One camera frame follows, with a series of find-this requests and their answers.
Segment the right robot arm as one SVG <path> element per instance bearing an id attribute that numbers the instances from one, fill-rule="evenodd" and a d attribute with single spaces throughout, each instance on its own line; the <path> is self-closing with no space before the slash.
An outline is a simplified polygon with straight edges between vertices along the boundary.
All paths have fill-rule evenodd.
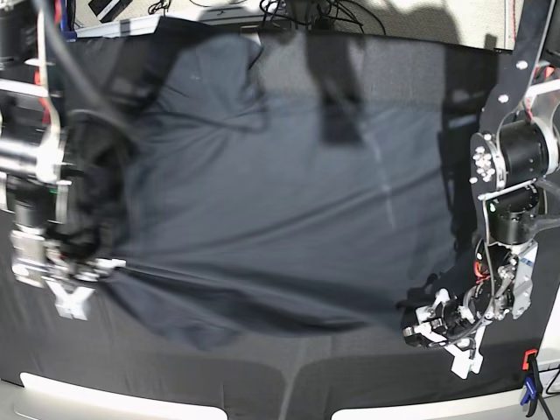
<path id="1" fill-rule="evenodd" d="M 31 66 L 31 82 L 3 79 L 1 96 L 1 209 L 14 217 L 11 268 L 16 280 L 48 288 L 58 314 L 85 320 L 95 283 L 122 267 L 118 259 L 70 258 L 56 227 L 67 223 L 73 168 L 67 129 L 53 100 L 49 75 L 61 65 L 82 77 L 55 29 L 57 5 L 49 1 L 1 3 L 1 69 Z"/>

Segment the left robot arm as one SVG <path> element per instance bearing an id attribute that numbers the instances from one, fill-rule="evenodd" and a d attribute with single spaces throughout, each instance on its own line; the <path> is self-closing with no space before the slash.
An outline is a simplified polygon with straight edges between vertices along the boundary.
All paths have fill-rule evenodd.
<path id="1" fill-rule="evenodd" d="M 559 4 L 527 1 L 470 141 L 473 282 L 463 292 L 438 290 L 403 331 L 412 344 L 447 351 L 460 378 L 480 371 L 487 327 L 530 307 L 536 236 L 559 225 L 546 211 L 547 198 L 559 194 L 550 181 L 559 168 L 558 107 Z"/>

